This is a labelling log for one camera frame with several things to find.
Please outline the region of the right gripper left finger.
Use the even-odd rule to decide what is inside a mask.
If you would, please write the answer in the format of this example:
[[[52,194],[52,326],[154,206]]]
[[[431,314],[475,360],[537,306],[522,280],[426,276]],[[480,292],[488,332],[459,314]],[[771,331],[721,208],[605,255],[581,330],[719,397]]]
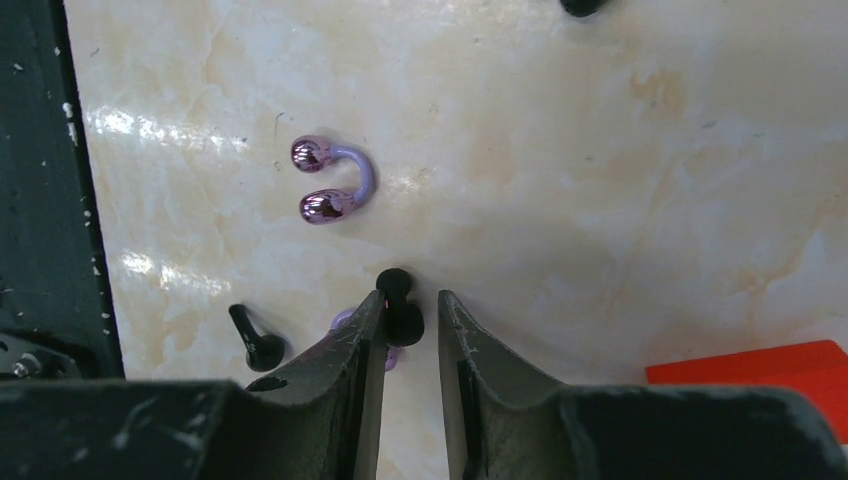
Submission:
[[[379,452],[384,294],[370,292],[345,332],[328,333],[247,389],[259,401],[259,479],[373,479]]]

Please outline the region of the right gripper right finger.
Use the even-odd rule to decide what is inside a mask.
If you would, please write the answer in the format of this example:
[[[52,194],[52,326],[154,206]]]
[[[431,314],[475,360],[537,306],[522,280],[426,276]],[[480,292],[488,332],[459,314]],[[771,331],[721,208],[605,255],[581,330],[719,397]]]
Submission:
[[[563,478],[562,382],[485,330],[454,292],[437,305],[450,478]]]

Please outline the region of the black clip earbud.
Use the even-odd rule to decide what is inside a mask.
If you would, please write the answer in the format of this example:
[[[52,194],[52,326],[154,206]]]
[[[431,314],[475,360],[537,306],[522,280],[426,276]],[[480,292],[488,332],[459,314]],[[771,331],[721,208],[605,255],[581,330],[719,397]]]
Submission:
[[[404,269],[390,268],[377,276],[375,286],[384,294],[387,342],[394,347],[418,343],[424,336],[425,323],[420,307],[409,300],[412,276]]]
[[[560,0],[564,11],[575,18],[586,18],[600,11],[607,0]]]

